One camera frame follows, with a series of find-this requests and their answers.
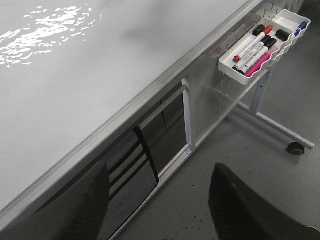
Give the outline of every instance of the marker tray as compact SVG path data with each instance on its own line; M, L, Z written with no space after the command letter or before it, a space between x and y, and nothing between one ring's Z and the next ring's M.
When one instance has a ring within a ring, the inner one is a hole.
M291 36L294 36L294 32L297 30L298 26L302 22L307 22L307 26L303 29L295 38L290 40ZM311 21L308 18L302 17L288 10L282 10L278 13L272 20L269 18L261 19L253 28L249 30L232 48L230 48L222 57L219 59L218 69L236 80L242 85L248 85L254 81L264 69L271 68L276 62L280 60L283 54L287 53L289 48L293 46L299 38L301 38L306 30L308 29ZM264 62L257 72L255 72L251 77L247 77L240 72L232 69L236 63L233 61L235 55L237 55L247 44L255 39L252 34L254 29L258 25L272 26L272 31L268 34L272 38L277 39L276 44L271 48L274 52L271 54L271 58ZM290 34L289 40L281 41L275 36L278 30L284 30Z

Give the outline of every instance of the caster wheel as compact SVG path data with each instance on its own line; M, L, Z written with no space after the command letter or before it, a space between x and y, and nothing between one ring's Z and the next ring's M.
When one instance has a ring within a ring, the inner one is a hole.
M298 155L298 156L301 154L305 154L305 148L300 143L297 143L297 142L293 142L289 144L286 151L292 155Z

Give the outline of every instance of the whiteboard surface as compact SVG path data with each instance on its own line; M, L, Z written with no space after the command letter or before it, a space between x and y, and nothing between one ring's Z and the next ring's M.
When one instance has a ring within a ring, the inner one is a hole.
M247 0L2 0L0 209Z

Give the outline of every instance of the whiteboard table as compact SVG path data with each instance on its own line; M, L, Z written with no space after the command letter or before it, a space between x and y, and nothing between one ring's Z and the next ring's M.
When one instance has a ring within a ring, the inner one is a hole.
M45 203L261 2L3 0L0 230Z

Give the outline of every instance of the pink marker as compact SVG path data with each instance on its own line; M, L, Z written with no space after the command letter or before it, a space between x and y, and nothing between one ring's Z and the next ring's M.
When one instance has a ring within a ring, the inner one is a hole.
M271 58L271 54L274 52L274 49L267 51L260 59L257 61L246 73L245 76L250 78L255 72L259 71L262 64L268 61Z

